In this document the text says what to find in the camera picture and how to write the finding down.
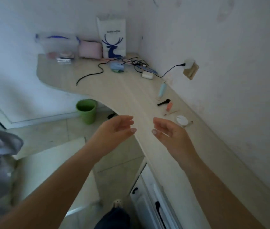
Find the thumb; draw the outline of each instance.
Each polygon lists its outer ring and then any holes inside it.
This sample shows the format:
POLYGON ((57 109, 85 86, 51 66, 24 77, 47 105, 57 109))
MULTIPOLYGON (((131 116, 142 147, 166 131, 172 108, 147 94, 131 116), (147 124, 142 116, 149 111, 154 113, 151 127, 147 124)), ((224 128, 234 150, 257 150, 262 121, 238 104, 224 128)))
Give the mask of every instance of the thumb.
POLYGON ((128 129, 116 132, 115 137, 119 140, 119 143, 121 143, 125 141, 126 139, 128 139, 130 136, 132 136, 136 131, 137 129, 135 128, 128 128, 128 129))
POLYGON ((152 133, 165 147, 169 145, 170 137, 166 136, 161 131, 158 131, 156 129, 153 129, 152 133))

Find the deer logo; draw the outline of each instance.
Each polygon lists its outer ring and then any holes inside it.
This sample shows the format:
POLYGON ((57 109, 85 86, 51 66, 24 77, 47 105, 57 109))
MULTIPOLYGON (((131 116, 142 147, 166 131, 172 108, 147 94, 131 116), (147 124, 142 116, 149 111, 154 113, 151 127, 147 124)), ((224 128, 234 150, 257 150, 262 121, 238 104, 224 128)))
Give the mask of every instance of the deer logo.
POLYGON ((110 48, 110 50, 108 51, 108 57, 109 58, 122 58, 121 55, 115 55, 114 54, 114 49, 117 49, 118 46, 116 46, 116 45, 118 45, 119 43, 121 43, 121 41, 123 40, 123 38, 120 39, 120 37, 119 37, 119 40, 118 40, 118 42, 116 44, 110 44, 106 40, 106 34, 104 34, 104 40, 105 40, 105 42, 103 40, 102 40, 102 42, 104 42, 107 45, 106 46, 107 48, 110 48))

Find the pants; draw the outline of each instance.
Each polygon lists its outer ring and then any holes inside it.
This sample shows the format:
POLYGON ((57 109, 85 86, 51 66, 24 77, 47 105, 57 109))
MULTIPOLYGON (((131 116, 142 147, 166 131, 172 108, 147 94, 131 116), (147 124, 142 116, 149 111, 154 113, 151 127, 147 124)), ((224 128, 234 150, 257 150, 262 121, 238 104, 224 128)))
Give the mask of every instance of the pants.
POLYGON ((130 229, 131 220, 126 211, 120 207, 112 208, 97 223, 94 229, 130 229))

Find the trash can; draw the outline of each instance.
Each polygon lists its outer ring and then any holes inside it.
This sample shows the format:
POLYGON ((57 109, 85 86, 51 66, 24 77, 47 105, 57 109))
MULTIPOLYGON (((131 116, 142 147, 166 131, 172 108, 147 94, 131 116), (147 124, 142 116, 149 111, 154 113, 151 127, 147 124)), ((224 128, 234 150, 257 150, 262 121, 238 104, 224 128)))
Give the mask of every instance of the trash can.
POLYGON ((76 108, 85 124, 91 125, 95 122, 97 112, 97 102, 95 100, 80 100, 77 102, 76 108))

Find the forearm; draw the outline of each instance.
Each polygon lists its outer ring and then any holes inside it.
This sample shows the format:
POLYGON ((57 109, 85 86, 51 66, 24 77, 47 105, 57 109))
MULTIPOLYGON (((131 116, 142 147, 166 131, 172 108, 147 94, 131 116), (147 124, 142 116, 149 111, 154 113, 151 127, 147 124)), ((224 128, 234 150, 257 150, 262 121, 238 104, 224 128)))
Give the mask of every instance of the forearm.
POLYGON ((96 162, 91 154, 84 147, 68 159, 0 219, 0 228, 58 228, 96 162))
POLYGON ((264 228, 197 154, 180 162, 212 229, 264 228))

